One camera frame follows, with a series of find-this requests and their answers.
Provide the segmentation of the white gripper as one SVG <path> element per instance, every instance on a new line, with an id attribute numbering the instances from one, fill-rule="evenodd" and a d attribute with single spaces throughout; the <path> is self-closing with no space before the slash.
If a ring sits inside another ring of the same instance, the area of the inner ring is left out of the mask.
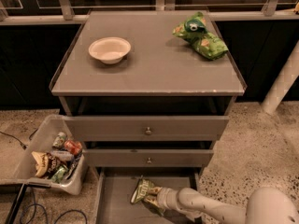
<path id="1" fill-rule="evenodd" d="M 148 195 L 144 201 L 153 206 L 160 206 L 163 209 L 176 211 L 181 209 L 181 205 L 178 201 L 178 191 L 175 189 L 153 187 L 148 189 Z"/>

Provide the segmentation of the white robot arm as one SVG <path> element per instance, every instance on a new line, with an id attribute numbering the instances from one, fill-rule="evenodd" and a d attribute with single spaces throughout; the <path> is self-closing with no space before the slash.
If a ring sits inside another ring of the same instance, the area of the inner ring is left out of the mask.
<path id="1" fill-rule="evenodd" d="M 281 102 L 297 70 L 294 49 L 262 103 L 233 106 L 198 190 L 163 188 L 154 201 L 216 220 L 206 224 L 298 224 L 298 104 Z"/>

